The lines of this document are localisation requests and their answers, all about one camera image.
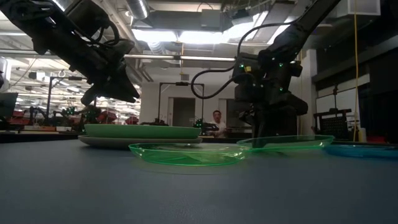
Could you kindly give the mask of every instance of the plate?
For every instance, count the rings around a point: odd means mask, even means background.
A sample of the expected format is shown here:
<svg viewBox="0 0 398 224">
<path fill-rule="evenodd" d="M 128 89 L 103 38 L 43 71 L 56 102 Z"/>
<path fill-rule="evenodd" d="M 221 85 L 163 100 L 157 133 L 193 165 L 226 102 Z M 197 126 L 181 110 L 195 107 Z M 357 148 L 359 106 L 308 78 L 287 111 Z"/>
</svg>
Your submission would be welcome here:
<svg viewBox="0 0 398 224">
<path fill-rule="evenodd" d="M 201 129 L 171 126 L 86 124 L 87 134 L 99 138 L 196 139 Z"/>
<path fill-rule="evenodd" d="M 115 149 L 128 149 L 134 143 L 190 143 L 199 144 L 201 139 L 128 139 L 128 138 L 96 138 L 87 135 L 78 136 L 79 140 L 89 146 Z"/>
<path fill-rule="evenodd" d="M 324 150 L 334 156 L 398 159 L 398 149 L 394 146 L 331 145 Z"/>
<path fill-rule="evenodd" d="M 234 144 L 132 144 L 130 150 L 147 162 L 180 166 L 234 164 L 248 156 L 248 147 Z"/>
<path fill-rule="evenodd" d="M 296 151 L 321 149 L 333 142 L 333 136 L 276 136 L 238 141 L 239 146 L 250 147 L 251 151 Z"/>
</svg>

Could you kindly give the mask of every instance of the blue plate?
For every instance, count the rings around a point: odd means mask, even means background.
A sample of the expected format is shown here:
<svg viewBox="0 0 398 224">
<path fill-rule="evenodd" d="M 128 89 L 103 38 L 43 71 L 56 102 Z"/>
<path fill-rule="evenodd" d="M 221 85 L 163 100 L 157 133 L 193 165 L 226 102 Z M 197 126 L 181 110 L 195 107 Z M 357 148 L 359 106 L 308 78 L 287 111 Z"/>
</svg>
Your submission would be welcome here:
<svg viewBox="0 0 398 224">
<path fill-rule="evenodd" d="M 393 146 L 330 145 L 323 150 L 335 156 L 398 159 L 398 149 Z"/>
</svg>

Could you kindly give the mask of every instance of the doorway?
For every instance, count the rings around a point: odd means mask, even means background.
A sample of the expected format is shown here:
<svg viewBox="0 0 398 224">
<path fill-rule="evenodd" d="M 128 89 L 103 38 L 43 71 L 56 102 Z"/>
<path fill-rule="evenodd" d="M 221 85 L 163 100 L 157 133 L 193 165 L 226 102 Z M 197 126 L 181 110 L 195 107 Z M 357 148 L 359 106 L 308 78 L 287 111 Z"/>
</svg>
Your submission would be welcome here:
<svg viewBox="0 0 398 224">
<path fill-rule="evenodd" d="M 173 126 L 192 127 L 195 122 L 195 99 L 174 98 Z"/>
</svg>

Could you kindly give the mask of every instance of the transparent green dish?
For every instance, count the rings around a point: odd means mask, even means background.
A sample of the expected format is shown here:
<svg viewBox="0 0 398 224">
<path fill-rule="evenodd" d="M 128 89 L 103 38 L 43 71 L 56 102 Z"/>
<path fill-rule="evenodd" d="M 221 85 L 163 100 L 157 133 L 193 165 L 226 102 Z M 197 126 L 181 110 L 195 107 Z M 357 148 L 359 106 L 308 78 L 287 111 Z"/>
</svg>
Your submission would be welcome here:
<svg viewBox="0 0 398 224">
<path fill-rule="evenodd" d="M 322 149 L 331 144 L 334 136 L 276 136 L 247 139 L 238 141 L 239 146 L 249 147 L 250 151 L 298 151 L 307 149 Z"/>
<path fill-rule="evenodd" d="M 245 159 L 248 147 L 226 144 L 131 144 L 130 150 L 147 162 L 180 166 L 220 166 Z"/>
</svg>

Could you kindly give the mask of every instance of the yellow cable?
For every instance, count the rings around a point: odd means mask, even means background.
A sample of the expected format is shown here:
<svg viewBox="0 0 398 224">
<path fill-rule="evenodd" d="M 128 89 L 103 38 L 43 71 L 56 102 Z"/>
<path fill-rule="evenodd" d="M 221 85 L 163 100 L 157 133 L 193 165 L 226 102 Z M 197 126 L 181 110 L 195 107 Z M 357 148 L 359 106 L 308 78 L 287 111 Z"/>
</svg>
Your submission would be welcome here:
<svg viewBox="0 0 398 224">
<path fill-rule="evenodd" d="M 358 77 L 359 77 L 359 62 L 358 62 L 358 30 L 356 21 L 356 1 L 354 0 L 354 34 L 355 34 L 355 67 L 356 67 L 356 83 L 355 83 L 355 109 L 354 109 L 354 139 L 356 139 L 356 120 L 357 120 L 357 106 L 358 106 Z"/>
</svg>

